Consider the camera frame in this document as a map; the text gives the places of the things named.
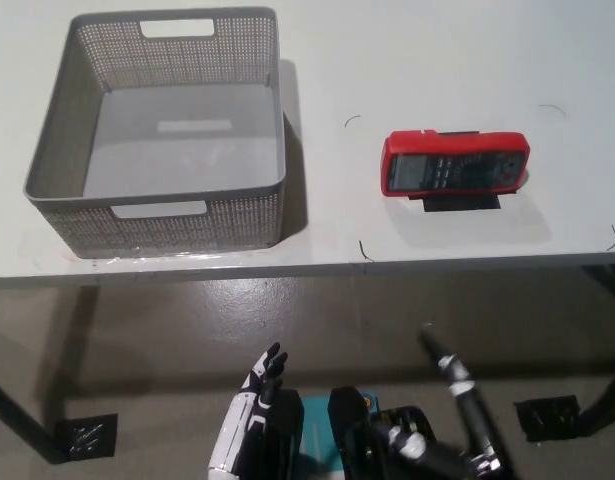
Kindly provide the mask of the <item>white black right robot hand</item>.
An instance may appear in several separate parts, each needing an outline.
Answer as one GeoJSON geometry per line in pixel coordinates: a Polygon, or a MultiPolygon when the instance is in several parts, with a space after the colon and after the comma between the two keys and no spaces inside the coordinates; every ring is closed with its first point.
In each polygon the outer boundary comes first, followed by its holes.
{"type": "Polygon", "coordinates": [[[425,439],[419,432],[408,433],[394,426],[382,434],[389,451],[407,465],[445,479],[515,479],[515,467],[500,430],[468,369],[429,330],[421,330],[418,338],[448,382],[470,439],[470,450],[460,453],[447,444],[425,439]]]}

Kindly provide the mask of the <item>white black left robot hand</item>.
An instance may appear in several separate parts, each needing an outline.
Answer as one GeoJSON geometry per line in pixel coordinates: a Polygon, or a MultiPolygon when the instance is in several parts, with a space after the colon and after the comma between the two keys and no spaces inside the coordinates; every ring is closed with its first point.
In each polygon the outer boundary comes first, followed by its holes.
{"type": "Polygon", "coordinates": [[[260,473],[268,417],[288,358],[280,350],[279,342],[265,350],[233,397],[208,463],[208,479],[255,479],[260,473]]]}

